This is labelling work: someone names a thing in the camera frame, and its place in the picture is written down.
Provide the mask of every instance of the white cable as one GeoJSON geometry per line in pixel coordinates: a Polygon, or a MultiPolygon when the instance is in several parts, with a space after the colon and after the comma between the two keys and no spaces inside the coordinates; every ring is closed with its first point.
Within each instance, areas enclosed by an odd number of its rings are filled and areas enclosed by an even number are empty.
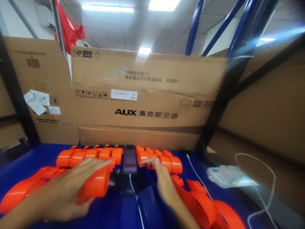
{"type": "MultiPolygon", "coordinates": [[[[137,195],[136,195],[136,193],[134,192],[134,189],[133,189],[133,186],[132,186],[132,183],[131,183],[131,174],[129,174],[129,182],[130,182],[132,191],[133,191],[133,193],[135,194],[136,200],[137,200],[137,202],[138,202],[137,195]]],[[[139,208],[139,212],[140,212],[140,218],[141,218],[142,228],[145,229],[145,228],[144,228],[144,224],[143,224],[143,219],[142,219],[142,214],[141,214],[141,209],[140,209],[139,202],[138,202],[138,208],[139,208]]]]}
{"type": "MultiPolygon", "coordinates": [[[[188,160],[189,160],[189,162],[190,162],[190,164],[191,164],[191,167],[192,167],[193,170],[194,170],[194,167],[193,167],[193,165],[192,165],[192,163],[191,163],[190,157],[188,156],[188,154],[187,154],[186,156],[187,156],[187,158],[188,158],[188,160]]],[[[212,197],[211,197],[211,195],[209,194],[209,191],[208,191],[206,185],[204,184],[204,182],[200,179],[200,177],[198,176],[198,174],[196,173],[195,170],[194,170],[194,172],[195,172],[195,174],[197,175],[197,177],[199,178],[199,180],[201,181],[201,183],[203,184],[203,186],[206,188],[207,194],[209,195],[210,199],[213,200],[212,197]]]]}
{"type": "Polygon", "coordinates": [[[269,213],[269,210],[268,210],[268,209],[270,208],[270,206],[271,206],[271,202],[272,202],[272,199],[273,199],[273,196],[274,196],[274,192],[275,192],[275,184],[276,184],[276,175],[275,175],[275,173],[274,173],[273,170],[272,170],[268,165],[266,165],[264,162],[262,162],[261,160],[255,158],[255,157],[253,157],[253,156],[251,156],[251,155],[249,155],[249,154],[245,154],[245,153],[238,153],[238,154],[235,155],[235,161],[236,161],[236,163],[237,163],[237,167],[238,167],[238,168],[239,168],[239,163],[238,163],[238,161],[237,161],[238,155],[246,155],[246,156],[249,156],[249,157],[254,158],[255,160],[257,160],[257,161],[259,161],[260,163],[262,163],[264,166],[266,166],[266,167],[270,170],[270,172],[272,173],[272,175],[273,175],[272,189],[271,189],[271,194],[270,194],[270,197],[269,197],[267,206],[266,206],[266,204],[265,204],[263,198],[261,197],[261,194],[259,193],[258,189],[256,188],[256,186],[254,185],[253,181],[251,180],[251,182],[252,182],[252,184],[253,184],[253,187],[255,188],[255,190],[256,190],[258,196],[260,197],[261,202],[263,203],[264,209],[263,209],[263,210],[260,210],[260,211],[258,211],[258,212],[252,213],[252,214],[250,214],[250,215],[248,216],[247,222],[248,222],[249,227],[252,229],[252,227],[251,227],[251,225],[250,225],[250,219],[251,219],[252,217],[254,217],[254,216],[256,216],[256,215],[259,215],[259,214],[261,214],[261,213],[263,213],[263,212],[266,212],[267,215],[269,216],[269,218],[270,218],[270,220],[271,220],[273,226],[274,226],[276,229],[278,229],[277,226],[275,225],[275,223],[274,223],[274,221],[273,221],[273,219],[272,219],[270,213],[269,213]]]}

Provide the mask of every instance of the smartphone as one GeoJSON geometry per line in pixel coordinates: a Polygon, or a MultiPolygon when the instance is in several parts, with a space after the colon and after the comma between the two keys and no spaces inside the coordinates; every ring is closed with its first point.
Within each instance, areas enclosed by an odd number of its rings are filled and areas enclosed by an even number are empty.
{"type": "Polygon", "coordinates": [[[136,174],[138,171],[137,154],[135,146],[127,145],[124,147],[123,173],[136,174]]]}

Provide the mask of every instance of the orange plastic part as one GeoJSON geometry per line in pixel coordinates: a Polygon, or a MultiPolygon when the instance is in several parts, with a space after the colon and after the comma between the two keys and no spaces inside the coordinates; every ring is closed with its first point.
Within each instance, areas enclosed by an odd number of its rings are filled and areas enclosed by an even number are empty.
{"type": "Polygon", "coordinates": [[[158,155],[158,158],[159,158],[160,162],[162,163],[162,165],[167,167],[169,173],[171,173],[172,172],[172,162],[169,159],[169,157],[168,156],[160,156],[160,155],[158,155]]]}
{"type": "Polygon", "coordinates": [[[84,159],[91,158],[91,157],[98,158],[99,153],[101,151],[101,149],[98,147],[99,147],[99,145],[96,145],[93,149],[88,149],[84,159]]]}
{"type": "Polygon", "coordinates": [[[246,229],[238,214],[229,205],[207,197],[207,191],[199,181],[187,180],[191,189],[187,192],[182,188],[184,182],[177,174],[171,177],[177,192],[199,226],[213,229],[246,229]]]}
{"type": "MultiPolygon", "coordinates": [[[[78,193],[77,204],[82,204],[90,197],[104,197],[109,183],[110,173],[115,167],[115,158],[105,158],[111,160],[111,163],[106,167],[96,171],[84,184],[78,193]]],[[[41,168],[32,177],[20,181],[5,195],[0,204],[0,213],[6,214],[17,204],[19,204],[24,198],[33,194],[37,190],[45,186],[49,179],[55,179],[63,173],[69,171],[69,169],[59,169],[56,167],[44,167],[41,168]]]]}
{"type": "Polygon", "coordinates": [[[160,151],[157,149],[150,149],[148,147],[144,149],[144,147],[136,146],[136,152],[139,165],[142,160],[148,157],[155,157],[159,158],[160,162],[167,167],[170,173],[182,173],[182,163],[180,159],[178,157],[174,157],[170,151],[160,151]]]}
{"type": "Polygon", "coordinates": [[[172,153],[170,151],[167,151],[167,150],[162,150],[162,153],[166,156],[173,156],[172,153]]]}
{"type": "Polygon", "coordinates": [[[184,182],[177,174],[172,176],[173,183],[179,196],[190,210],[196,222],[203,228],[211,228],[216,221],[217,211],[212,201],[207,197],[205,188],[198,187],[196,181],[189,181],[190,192],[185,191],[182,186],[184,182]]]}
{"type": "Polygon", "coordinates": [[[122,159],[123,149],[122,148],[114,148],[112,150],[111,158],[115,158],[115,164],[120,165],[122,159]]]}
{"type": "Polygon", "coordinates": [[[45,179],[52,179],[60,169],[54,167],[41,168],[32,177],[20,181],[5,195],[1,204],[0,212],[6,214],[13,207],[19,204],[24,198],[41,189],[45,184],[45,179]]]}
{"type": "Polygon", "coordinates": [[[170,156],[169,159],[172,163],[172,173],[182,173],[182,163],[178,157],[170,156]]]}
{"type": "Polygon", "coordinates": [[[73,157],[71,158],[70,161],[70,167],[74,168],[75,166],[77,166],[79,163],[82,162],[82,160],[85,158],[86,152],[85,151],[77,151],[75,152],[75,154],[73,155],[73,157]]]}
{"type": "Polygon", "coordinates": [[[82,149],[76,149],[76,148],[77,148],[77,146],[72,146],[71,149],[61,151],[61,153],[59,154],[59,156],[57,158],[56,166],[58,168],[70,167],[70,161],[71,161],[71,158],[73,157],[74,153],[76,151],[82,150],[82,149]]]}
{"type": "Polygon", "coordinates": [[[218,210],[213,229],[246,229],[238,214],[229,205],[219,200],[214,200],[213,204],[218,210]]]}
{"type": "Polygon", "coordinates": [[[115,164],[120,165],[123,148],[119,148],[119,145],[115,145],[114,148],[109,147],[109,145],[105,145],[104,148],[100,148],[99,145],[96,145],[93,149],[89,149],[88,146],[85,146],[83,149],[76,149],[77,146],[73,146],[69,150],[63,150],[58,158],[56,166],[58,168],[62,167],[71,167],[74,168],[77,164],[79,164],[82,160],[87,158],[98,158],[106,160],[107,158],[114,158],[115,164]]]}

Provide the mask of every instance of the ceiling light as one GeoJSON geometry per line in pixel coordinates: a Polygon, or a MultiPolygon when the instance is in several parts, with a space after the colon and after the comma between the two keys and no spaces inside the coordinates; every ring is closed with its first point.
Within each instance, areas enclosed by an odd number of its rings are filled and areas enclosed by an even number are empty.
{"type": "Polygon", "coordinates": [[[151,50],[152,50],[151,48],[141,47],[139,49],[139,54],[146,54],[146,55],[148,55],[148,54],[150,54],[151,50]]]}
{"type": "Polygon", "coordinates": [[[99,6],[99,5],[82,5],[83,10],[93,11],[108,11],[108,12],[128,12],[133,13],[133,8],[125,7],[111,7],[111,6],[99,6]]]}
{"type": "Polygon", "coordinates": [[[148,10],[174,11],[180,0],[150,0],[148,10]]]}
{"type": "Polygon", "coordinates": [[[274,41],[275,38],[261,38],[261,41],[274,41]]]}

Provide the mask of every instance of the blue surface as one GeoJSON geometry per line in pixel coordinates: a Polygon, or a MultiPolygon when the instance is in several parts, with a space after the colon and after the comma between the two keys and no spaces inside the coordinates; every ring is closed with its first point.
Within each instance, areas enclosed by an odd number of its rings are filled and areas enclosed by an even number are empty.
{"type": "MultiPolygon", "coordinates": [[[[0,200],[19,181],[34,175],[41,167],[56,166],[56,159],[64,149],[70,149],[69,145],[40,144],[35,149],[21,156],[11,164],[0,170],[0,200]]],[[[186,156],[179,152],[173,152],[182,162],[183,173],[179,175],[186,184],[186,179],[199,180],[191,168],[186,156]]],[[[248,209],[228,189],[223,189],[211,182],[206,174],[207,167],[195,156],[190,156],[194,169],[207,186],[213,199],[218,199],[229,204],[243,219],[246,228],[248,209]]],[[[144,227],[147,228],[178,228],[177,221],[169,208],[161,200],[156,187],[156,173],[154,170],[139,168],[138,177],[145,180],[146,188],[139,192],[139,202],[131,192],[130,184],[126,190],[108,190],[104,198],[96,199],[86,217],[70,222],[39,222],[30,228],[131,228],[141,229],[142,224],[139,215],[140,205],[144,227]]],[[[252,229],[264,228],[256,220],[251,220],[252,229]]]]}

